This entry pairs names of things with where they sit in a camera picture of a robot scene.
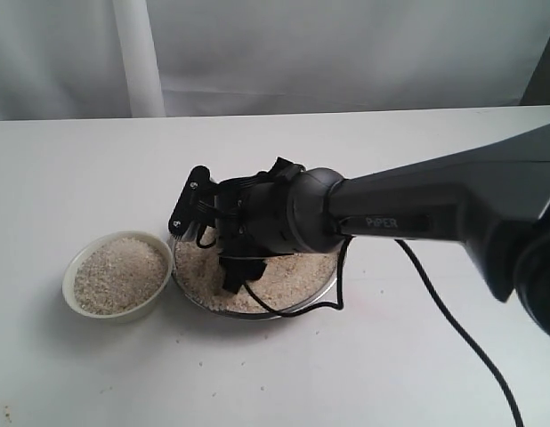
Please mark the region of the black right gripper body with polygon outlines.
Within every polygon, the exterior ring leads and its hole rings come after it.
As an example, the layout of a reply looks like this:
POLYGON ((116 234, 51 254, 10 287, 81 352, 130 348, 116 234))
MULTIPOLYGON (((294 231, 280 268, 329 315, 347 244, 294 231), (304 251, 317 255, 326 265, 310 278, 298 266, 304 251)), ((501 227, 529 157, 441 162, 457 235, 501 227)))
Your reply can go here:
POLYGON ((308 185, 302 175, 275 179, 259 175, 217 184, 214 201, 220 211, 216 221, 220 256, 244 260, 308 254, 311 249, 298 233, 293 207, 308 185))

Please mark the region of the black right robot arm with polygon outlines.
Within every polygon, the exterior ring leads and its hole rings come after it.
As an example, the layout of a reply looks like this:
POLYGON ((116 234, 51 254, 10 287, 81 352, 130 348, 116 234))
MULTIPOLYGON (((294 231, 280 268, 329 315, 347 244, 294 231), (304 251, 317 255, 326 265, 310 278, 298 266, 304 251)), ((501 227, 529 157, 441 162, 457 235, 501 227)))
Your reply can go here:
POLYGON ((330 253, 356 236, 457 242, 492 295, 516 294, 550 336, 550 124, 353 179, 278 161, 223 181, 214 203, 228 258, 330 253))

